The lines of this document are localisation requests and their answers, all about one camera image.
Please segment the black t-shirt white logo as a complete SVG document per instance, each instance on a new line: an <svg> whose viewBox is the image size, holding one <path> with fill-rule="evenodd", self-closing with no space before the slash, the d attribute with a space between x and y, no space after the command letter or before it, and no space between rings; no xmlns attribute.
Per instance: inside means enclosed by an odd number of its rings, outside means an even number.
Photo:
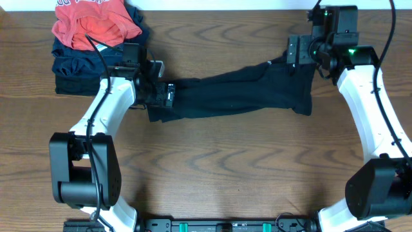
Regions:
<svg viewBox="0 0 412 232"><path fill-rule="evenodd" d="M177 79L172 108L148 108L151 122L247 113L263 108L312 113L313 64L287 64L281 56L203 79Z"/></svg>

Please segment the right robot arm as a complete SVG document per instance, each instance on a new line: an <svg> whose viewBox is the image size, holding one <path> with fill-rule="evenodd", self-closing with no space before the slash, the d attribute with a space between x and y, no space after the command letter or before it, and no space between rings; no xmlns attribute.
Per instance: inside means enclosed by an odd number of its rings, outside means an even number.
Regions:
<svg viewBox="0 0 412 232"><path fill-rule="evenodd" d="M359 44L355 5L317 3L307 15L308 35L288 39L287 64L315 66L344 97L362 144L364 164L345 196L319 210L308 231L384 231L384 221L411 214L411 141L384 87L384 56Z"/></svg>

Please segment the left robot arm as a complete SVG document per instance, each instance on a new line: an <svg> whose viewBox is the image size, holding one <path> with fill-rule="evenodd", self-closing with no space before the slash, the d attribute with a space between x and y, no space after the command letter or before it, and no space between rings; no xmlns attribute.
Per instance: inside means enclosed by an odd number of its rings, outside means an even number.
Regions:
<svg viewBox="0 0 412 232"><path fill-rule="evenodd" d="M147 52L142 45L126 43L122 60L105 65L99 91L81 120L50 139L55 201L89 215L66 221L64 231L145 231L138 211L120 195L122 175L113 140L131 107L173 106L175 85L159 82L164 64L148 60Z"/></svg>

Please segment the black folded t-shirt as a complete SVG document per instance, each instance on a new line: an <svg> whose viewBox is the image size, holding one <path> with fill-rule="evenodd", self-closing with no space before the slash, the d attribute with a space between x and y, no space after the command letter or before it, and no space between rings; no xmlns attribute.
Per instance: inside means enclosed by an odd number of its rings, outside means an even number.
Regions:
<svg viewBox="0 0 412 232"><path fill-rule="evenodd" d="M100 88L100 77L55 76L55 92L62 95L94 96Z"/></svg>

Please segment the red folded t-shirt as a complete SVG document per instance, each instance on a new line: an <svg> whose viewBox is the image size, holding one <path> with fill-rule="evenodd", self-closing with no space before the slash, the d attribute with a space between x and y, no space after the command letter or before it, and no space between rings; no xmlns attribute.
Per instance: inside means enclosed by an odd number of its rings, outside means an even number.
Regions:
<svg viewBox="0 0 412 232"><path fill-rule="evenodd" d="M132 20L124 0L65 0L55 6L57 21L51 31L64 45L74 50L90 50L90 36L110 46L142 34Z"/></svg>

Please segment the navy folded t-shirt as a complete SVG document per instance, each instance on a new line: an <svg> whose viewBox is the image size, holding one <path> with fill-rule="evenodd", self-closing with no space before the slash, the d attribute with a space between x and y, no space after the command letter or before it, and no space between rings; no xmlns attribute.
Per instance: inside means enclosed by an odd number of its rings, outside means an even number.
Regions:
<svg viewBox="0 0 412 232"><path fill-rule="evenodd" d="M125 42L145 45L149 38L149 29L143 22L143 15L134 6L127 5L126 10L134 23L142 29L142 33L132 39L126 39ZM51 54L55 58L51 68L55 75L99 79L104 73L104 65L95 51L74 50L55 38Z"/></svg>

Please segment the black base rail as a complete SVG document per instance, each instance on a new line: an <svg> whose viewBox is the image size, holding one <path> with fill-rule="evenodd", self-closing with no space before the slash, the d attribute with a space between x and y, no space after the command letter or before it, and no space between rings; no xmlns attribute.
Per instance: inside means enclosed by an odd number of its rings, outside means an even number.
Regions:
<svg viewBox="0 0 412 232"><path fill-rule="evenodd" d="M85 220L69 220L63 225L63 232L97 232L97 231L127 231L117 229L113 224L100 217L99 222ZM135 230L137 232L316 232L321 231L313 219L282 214L275 220L246 221L213 221L213 220L170 220L164 218L139 218ZM353 229L344 231L390 232L384 222L367 222Z"/></svg>

